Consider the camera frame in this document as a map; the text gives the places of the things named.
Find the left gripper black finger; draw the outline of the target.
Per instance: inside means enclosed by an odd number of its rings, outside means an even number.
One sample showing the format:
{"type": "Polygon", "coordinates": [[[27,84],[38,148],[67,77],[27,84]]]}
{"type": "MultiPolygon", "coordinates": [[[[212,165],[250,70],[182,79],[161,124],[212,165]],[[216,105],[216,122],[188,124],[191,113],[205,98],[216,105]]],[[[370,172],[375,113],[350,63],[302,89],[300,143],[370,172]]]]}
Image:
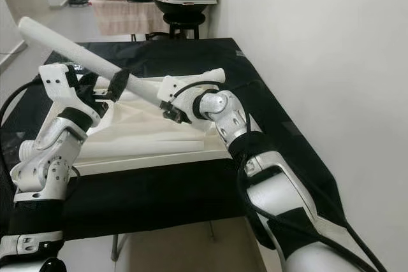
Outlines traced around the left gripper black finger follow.
{"type": "Polygon", "coordinates": [[[110,79],[110,84],[107,89],[108,100],[116,101],[122,96],[122,93],[126,89],[128,79],[130,78],[130,72],[126,70],[120,70],[113,75],[110,79]]]}

